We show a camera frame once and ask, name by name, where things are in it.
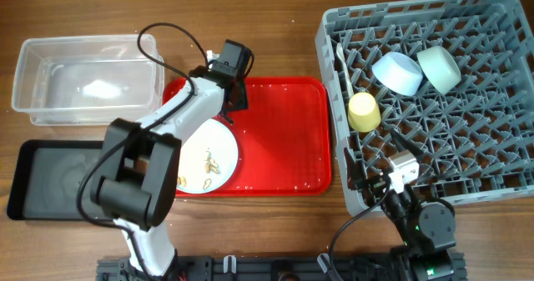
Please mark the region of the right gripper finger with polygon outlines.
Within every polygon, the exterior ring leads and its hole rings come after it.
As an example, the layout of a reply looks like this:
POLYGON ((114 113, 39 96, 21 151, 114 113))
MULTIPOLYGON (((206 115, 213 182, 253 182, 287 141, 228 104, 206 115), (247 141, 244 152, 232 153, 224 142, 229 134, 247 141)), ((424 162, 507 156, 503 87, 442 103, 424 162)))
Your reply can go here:
POLYGON ((391 136, 391 142, 395 145, 396 150, 400 153, 403 151, 409 151, 416 158, 422 158, 424 152, 418 148, 412 141, 405 139, 405 137, 396 132, 393 128, 389 130, 391 136))
POLYGON ((352 157, 348 148, 344 148, 344 156, 346 163, 347 187, 348 189, 357 189, 358 165, 352 157))

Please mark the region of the yellow plastic cup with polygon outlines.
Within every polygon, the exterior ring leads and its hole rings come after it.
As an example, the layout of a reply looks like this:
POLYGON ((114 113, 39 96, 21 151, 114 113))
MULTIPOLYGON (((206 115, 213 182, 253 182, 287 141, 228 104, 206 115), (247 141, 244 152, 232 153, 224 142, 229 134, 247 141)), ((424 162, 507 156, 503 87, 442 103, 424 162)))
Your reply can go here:
POLYGON ((359 133, 376 129, 381 121, 378 103, 369 93, 356 93, 348 105, 348 122, 359 133))

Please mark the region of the light blue bowl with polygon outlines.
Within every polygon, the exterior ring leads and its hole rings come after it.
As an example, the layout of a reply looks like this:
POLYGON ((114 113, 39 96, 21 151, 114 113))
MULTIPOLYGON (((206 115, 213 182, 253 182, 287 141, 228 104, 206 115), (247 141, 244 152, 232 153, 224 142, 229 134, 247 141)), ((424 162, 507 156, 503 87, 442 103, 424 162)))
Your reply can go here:
POLYGON ((421 67, 405 54, 388 52, 372 65, 375 78, 395 93, 414 96, 421 85, 421 67))

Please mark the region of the light blue plate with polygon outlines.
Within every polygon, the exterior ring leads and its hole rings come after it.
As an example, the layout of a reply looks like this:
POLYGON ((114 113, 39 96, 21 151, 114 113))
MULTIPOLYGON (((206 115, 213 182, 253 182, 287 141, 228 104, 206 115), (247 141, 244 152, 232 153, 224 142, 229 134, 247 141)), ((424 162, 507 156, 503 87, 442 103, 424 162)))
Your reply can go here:
POLYGON ((232 177, 239 158, 238 144, 234 135, 221 122, 209 119, 204 122, 186 141, 180 151, 184 153, 210 150, 213 158, 219 164, 219 175, 212 175, 213 183, 206 191, 186 191, 178 188, 181 193, 205 194, 211 193, 227 183, 232 177))

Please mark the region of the green bowl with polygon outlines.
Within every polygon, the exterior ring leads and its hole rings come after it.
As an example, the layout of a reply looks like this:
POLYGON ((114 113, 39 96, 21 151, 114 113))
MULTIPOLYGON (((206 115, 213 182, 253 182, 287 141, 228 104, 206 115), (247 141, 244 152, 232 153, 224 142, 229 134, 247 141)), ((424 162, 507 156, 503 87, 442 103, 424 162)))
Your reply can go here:
POLYGON ((426 78, 439 93, 449 93, 461 81, 458 65, 443 47, 427 48, 416 57, 426 78))

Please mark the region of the white plastic spoon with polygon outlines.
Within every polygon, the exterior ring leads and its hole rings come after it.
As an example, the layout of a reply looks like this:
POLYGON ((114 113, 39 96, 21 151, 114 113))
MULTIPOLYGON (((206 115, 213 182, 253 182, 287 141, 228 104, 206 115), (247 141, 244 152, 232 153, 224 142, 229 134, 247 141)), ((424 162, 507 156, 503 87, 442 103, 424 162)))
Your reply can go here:
POLYGON ((347 96, 348 96, 348 99, 351 99, 354 96, 354 90, 352 87, 349 70, 346 64, 346 60, 345 60, 344 49, 341 43, 336 44, 335 55, 341 63, 341 68, 343 70, 344 77, 345 77, 345 87, 346 87, 347 96))

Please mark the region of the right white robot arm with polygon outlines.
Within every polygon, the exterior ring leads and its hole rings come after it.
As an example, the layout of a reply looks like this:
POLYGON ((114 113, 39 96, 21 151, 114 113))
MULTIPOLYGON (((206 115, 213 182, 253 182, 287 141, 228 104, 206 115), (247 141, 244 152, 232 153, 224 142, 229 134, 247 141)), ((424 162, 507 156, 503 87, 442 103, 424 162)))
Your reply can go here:
POLYGON ((388 157, 389 167, 373 178, 348 161, 348 189, 367 191, 378 201, 343 225, 347 228, 375 208, 381 208, 395 225, 403 244, 390 251, 391 270, 400 280, 444 280, 455 269, 449 249, 456 245, 455 210, 442 198, 420 200, 411 186, 420 177, 423 152, 395 130, 389 131, 397 153, 388 157))

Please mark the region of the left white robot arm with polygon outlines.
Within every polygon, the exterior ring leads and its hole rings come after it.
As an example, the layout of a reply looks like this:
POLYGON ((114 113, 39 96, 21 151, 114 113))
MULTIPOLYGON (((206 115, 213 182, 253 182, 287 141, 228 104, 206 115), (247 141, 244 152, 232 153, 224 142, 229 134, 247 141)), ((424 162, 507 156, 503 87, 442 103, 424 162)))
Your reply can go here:
POLYGON ((165 218, 174 201, 180 149, 204 122, 248 107, 244 80, 254 54, 226 40, 221 54, 186 74, 183 89, 136 122, 109 124, 98 161, 80 185, 123 233, 130 255, 98 262, 99 280, 180 280, 165 218))

